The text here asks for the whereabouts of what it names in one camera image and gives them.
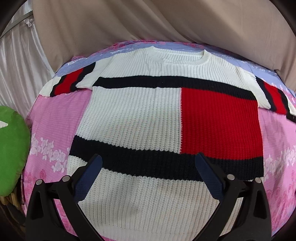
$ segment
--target ribbed neckline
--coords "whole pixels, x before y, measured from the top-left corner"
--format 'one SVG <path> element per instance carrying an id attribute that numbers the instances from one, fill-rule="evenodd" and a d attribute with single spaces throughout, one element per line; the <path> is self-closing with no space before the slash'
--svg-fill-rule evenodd
<path id="1" fill-rule="evenodd" d="M 143 53 L 153 62 L 178 65 L 202 65 L 207 63 L 211 57 L 206 50 L 195 53 L 159 49 L 154 46 L 144 48 Z"/>

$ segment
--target blue gripper pad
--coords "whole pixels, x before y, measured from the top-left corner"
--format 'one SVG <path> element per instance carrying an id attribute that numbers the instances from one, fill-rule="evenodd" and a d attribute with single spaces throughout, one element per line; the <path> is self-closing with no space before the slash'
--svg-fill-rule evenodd
<path id="1" fill-rule="evenodd" d="M 74 187 L 74 201 L 78 203 L 86 198 L 91 186 L 103 167 L 102 157 L 97 155 L 86 168 Z"/>
<path id="2" fill-rule="evenodd" d="M 195 156 L 195 167 L 209 189 L 212 197 L 222 201 L 224 196 L 223 183 L 201 154 Z"/>

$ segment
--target white satin curtain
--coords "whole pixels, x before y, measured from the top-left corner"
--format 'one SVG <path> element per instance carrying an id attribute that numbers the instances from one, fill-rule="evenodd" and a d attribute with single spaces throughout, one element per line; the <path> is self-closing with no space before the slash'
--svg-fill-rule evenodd
<path id="1" fill-rule="evenodd" d="M 27 1 L 10 21 L 32 10 Z M 54 76 L 41 47 L 33 16 L 0 39 L 0 105 L 27 116 L 42 87 Z"/>

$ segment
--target green cushion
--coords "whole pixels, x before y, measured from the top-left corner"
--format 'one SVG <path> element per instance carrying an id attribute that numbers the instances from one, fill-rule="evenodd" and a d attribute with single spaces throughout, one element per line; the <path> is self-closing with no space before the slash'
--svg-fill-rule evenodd
<path id="1" fill-rule="evenodd" d="M 30 131 L 25 120 L 9 107 L 0 106 L 0 121 L 0 127 L 5 126 L 0 128 L 0 196 L 8 196 L 27 161 Z"/>

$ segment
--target knit sweater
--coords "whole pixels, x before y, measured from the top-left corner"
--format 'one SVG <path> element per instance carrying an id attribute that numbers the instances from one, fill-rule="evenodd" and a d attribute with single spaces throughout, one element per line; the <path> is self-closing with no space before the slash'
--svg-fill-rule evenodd
<path id="1" fill-rule="evenodd" d="M 262 177 L 258 107 L 296 113 L 283 92 L 206 51 L 117 54 L 53 79 L 42 93 L 77 88 L 93 93 L 67 174 L 102 156 L 103 169 L 79 205 L 102 236 L 117 241 L 192 240 L 218 205 L 194 155 L 203 152 L 242 180 Z"/>

